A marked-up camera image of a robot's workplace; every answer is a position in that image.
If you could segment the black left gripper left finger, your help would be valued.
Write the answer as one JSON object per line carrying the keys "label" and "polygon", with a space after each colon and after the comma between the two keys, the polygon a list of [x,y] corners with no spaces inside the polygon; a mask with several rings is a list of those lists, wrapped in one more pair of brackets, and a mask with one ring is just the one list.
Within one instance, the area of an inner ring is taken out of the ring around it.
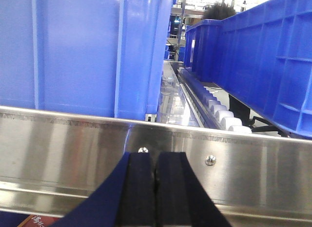
{"label": "black left gripper left finger", "polygon": [[126,152],[108,178],[55,227],[153,227],[154,176],[149,153]]}

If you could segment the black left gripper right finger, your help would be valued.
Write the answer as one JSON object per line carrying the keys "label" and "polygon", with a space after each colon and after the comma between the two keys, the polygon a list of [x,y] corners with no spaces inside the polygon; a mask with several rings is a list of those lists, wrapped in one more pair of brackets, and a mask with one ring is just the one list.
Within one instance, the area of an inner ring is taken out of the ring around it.
{"label": "black left gripper right finger", "polygon": [[157,227],[230,227],[184,152],[162,152],[156,164]]}

